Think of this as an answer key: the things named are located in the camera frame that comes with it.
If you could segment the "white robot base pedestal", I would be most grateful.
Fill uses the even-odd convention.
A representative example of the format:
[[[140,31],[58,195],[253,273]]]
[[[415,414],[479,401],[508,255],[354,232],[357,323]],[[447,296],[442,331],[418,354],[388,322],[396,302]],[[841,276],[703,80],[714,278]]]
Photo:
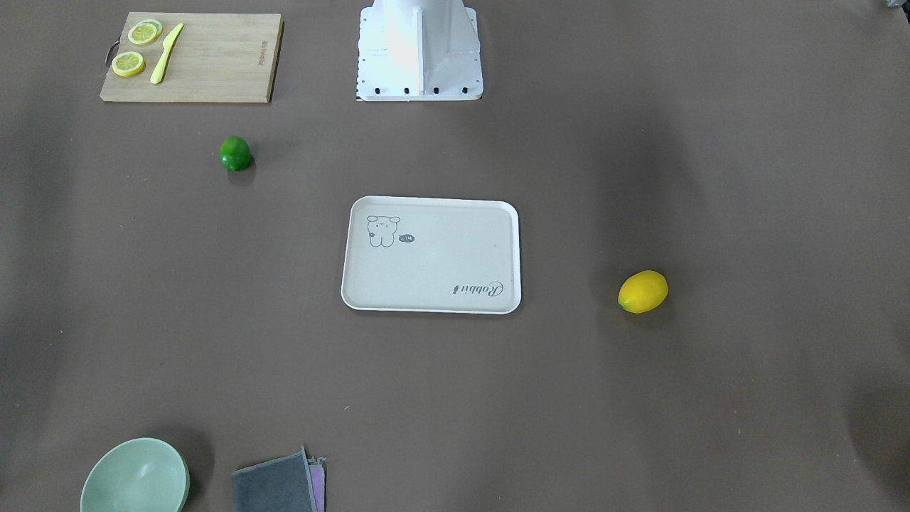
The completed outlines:
[[[469,101],[483,92],[475,9],[461,1],[375,1],[360,11],[357,100]]]

